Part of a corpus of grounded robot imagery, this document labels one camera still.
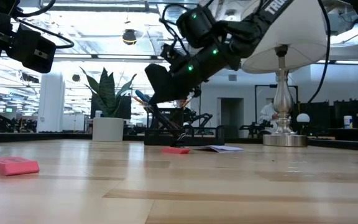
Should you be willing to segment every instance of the red block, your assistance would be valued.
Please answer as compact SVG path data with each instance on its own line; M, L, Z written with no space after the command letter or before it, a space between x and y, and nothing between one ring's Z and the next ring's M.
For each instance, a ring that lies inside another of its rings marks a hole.
M21 157L0 158L0 174L18 175L39 172L40 167L37 161L31 161Z
M162 149L164 153L173 153L173 154L188 154L190 149L188 148L177 148L177 147L165 147Z

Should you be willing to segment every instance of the potted plant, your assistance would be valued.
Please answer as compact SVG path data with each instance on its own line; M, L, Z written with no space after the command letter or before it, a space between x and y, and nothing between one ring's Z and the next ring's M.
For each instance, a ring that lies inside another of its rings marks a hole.
M88 79L89 85L87 87L92 92L92 99L96 101L103 113L103 117L93 119L92 140L122 141L124 120L117 118L118 108L122 94L131 88L136 74L116 93L113 73L108 75L107 70L103 68L98 83L93 77L87 75L83 69L82 71Z

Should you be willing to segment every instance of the paper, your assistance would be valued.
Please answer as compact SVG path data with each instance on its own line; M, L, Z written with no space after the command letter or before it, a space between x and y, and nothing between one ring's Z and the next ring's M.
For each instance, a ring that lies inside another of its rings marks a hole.
M227 153L227 152L242 152L244 149L240 147L232 147L232 146L201 146L194 148L196 150L205 150L205 151L214 151L217 153Z

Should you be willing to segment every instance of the white planter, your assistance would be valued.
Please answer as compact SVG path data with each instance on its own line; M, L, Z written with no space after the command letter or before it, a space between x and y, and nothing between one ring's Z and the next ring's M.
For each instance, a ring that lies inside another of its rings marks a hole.
M121 118L93 118L93 141L122 141L123 132Z

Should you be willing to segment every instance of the wooden tabletop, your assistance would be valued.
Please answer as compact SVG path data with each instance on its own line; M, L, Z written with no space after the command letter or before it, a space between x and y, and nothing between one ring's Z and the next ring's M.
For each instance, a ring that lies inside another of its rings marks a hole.
M0 223L358 223L358 151L235 145L162 154L142 142L0 144L39 174L0 176Z

